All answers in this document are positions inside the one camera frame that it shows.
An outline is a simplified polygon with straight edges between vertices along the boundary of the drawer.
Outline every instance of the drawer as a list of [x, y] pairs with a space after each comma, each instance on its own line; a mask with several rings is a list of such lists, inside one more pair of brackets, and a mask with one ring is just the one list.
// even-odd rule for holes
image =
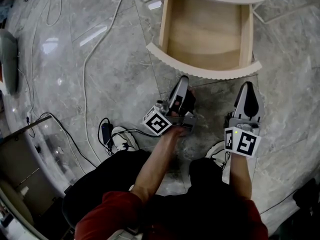
[[169, 66], [208, 79], [247, 76], [252, 63], [251, 5], [212, 0], [164, 0], [159, 47], [147, 49]]

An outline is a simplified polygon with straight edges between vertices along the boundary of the red shirt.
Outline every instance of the red shirt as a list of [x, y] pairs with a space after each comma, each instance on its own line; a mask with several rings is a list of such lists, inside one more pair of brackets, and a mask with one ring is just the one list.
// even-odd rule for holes
[[[243, 200], [248, 214], [248, 240], [267, 240], [268, 230], [252, 200]], [[104, 194], [102, 204], [90, 211], [75, 228], [75, 240], [107, 240], [117, 230], [136, 229], [143, 204], [130, 192], [111, 191]], [[143, 239], [175, 240], [178, 237], [160, 224], [146, 225]]]

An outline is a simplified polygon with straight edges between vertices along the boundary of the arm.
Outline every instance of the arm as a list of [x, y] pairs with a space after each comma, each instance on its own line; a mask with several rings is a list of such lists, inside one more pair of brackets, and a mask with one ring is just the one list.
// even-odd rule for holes
[[181, 127], [174, 127], [164, 134], [139, 172], [131, 193], [144, 204], [157, 192], [182, 131]]
[[243, 155], [231, 155], [230, 186], [237, 196], [251, 199], [252, 183], [247, 158]]

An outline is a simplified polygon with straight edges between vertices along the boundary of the tile floor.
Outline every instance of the tile floor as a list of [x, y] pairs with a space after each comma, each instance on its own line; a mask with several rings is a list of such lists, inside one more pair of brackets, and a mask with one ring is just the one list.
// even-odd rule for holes
[[[84, 129], [82, 77], [85, 57], [108, 29], [119, 0], [62, 0], [61, 16], [47, 26], [48, 0], [16, 0], [6, 28], [17, 38], [19, 69], [34, 90], [37, 115], [51, 112], [61, 120], [77, 145], [95, 164]], [[305, 0], [267, 0], [258, 9], [263, 18], [299, 6]], [[52, 0], [49, 23], [59, 3]], [[152, 10], [138, 0], [123, 0], [114, 26], [86, 67], [88, 137], [100, 160], [108, 158], [97, 140], [102, 118], [114, 125], [143, 129], [142, 117], [160, 97], [166, 97], [181, 72], [159, 61], [146, 49], [157, 43], [162, 7]], [[31, 76], [32, 36], [33, 74]], [[193, 135], [180, 140], [172, 169], [159, 193], [185, 193], [190, 186], [188, 165], [223, 139], [224, 115], [232, 111], [241, 84], [258, 86], [265, 103], [262, 143], [257, 159], [249, 160], [253, 200], [265, 211], [301, 187], [319, 169], [320, 137], [320, 7], [310, 7], [269, 25], [254, 19], [254, 56], [263, 68], [256, 75], [217, 81], [191, 76], [197, 97], [198, 124]], [[4, 97], [6, 118], [13, 132], [26, 125], [30, 109], [28, 87], [20, 74], [15, 95]], [[52, 121], [35, 129], [33, 142], [53, 178], [64, 179], [61, 190], [79, 179], [79, 168], [63, 132]], [[156, 139], [136, 136], [141, 148], [152, 150]], [[75, 152], [84, 171], [93, 169]], [[228, 166], [223, 180], [228, 181]], [[297, 210], [289, 197], [262, 214], [272, 233]]]

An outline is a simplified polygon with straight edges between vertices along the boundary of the white sneaker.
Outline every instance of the white sneaker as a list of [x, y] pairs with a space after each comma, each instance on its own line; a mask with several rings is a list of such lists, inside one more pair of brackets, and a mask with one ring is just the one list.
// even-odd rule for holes
[[[116, 134], [116, 133], [120, 133], [125, 131], [126, 129], [121, 127], [121, 126], [117, 126], [115, 128], [113, 128], [112, 130], [112, 135]], [[117, 149], [117, 151], [137, 151], [139, 150], [139, 146], [136, 142], [135, 137], [129, 133], [129, 132], [123, 132], [120, 134], [115, 135], [113, 138], [113, 143]]]
[[212, 158], [214, 159], [214, 162], [220, 166], [223, 167], [226, 164], [226, 151], [225, 151], [225, 142], [220, 141], [213, 145], [209, 151], [205, 155], [206, 158]]

